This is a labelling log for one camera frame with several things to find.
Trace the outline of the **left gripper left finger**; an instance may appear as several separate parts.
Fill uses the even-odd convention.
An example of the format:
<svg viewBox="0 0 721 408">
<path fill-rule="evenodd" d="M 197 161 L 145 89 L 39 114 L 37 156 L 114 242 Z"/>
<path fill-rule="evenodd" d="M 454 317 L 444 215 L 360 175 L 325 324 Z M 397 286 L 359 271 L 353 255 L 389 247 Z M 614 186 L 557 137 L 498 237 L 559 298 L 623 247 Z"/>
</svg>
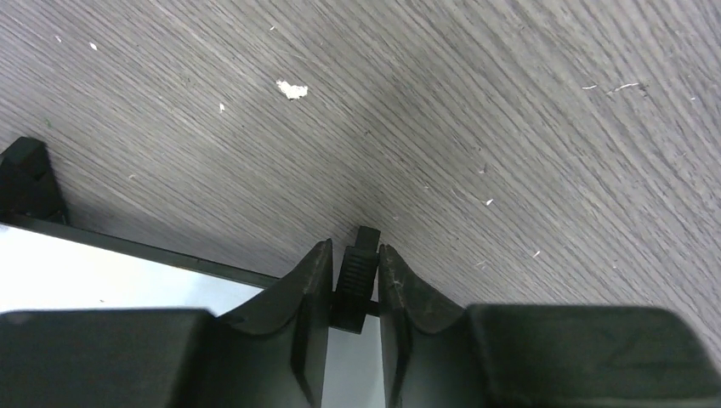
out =
<svg viewBox="0 0 721 408">
<path fill-rule="evenodd" d="M 203 309 L 1 317 L 4 407 L 318 407 L 332 243 L 220 316 Z"/>
</svg>

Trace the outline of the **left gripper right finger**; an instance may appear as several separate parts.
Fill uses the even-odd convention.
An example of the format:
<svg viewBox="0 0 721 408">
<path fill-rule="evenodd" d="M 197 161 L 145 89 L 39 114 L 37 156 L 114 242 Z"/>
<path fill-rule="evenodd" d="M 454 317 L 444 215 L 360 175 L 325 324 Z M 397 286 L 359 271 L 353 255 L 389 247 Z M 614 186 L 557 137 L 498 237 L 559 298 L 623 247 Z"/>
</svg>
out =
<svg viewBox="0 0 721 408">
<path fill-rule="evenodd" d="M 720 374 L 666 309 L 477 303 L 463 307 L 380 248 L 389 407 L 717 407 Z"/>
</svg>

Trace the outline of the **small whiteboard with stand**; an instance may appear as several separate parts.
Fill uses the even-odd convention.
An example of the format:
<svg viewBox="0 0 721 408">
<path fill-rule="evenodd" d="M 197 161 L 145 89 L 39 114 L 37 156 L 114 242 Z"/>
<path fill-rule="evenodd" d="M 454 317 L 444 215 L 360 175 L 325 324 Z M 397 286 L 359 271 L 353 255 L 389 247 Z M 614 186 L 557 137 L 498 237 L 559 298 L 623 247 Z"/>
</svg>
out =
<svg viewBox="0 0 721 408">
<path fill-rule="evenodd" d="M 220 316 L 284 276 L 74 228 L 46 145 L 20 137 L 1 154 L 1 317 L 96 309 L 203 309 Z M 333 298 L 332 290 L 318 407 L 381 407 L 378 306 L 363 300 L 353 307 L 354 329 L 347 331 L 332 320 Z"/>
</svg>

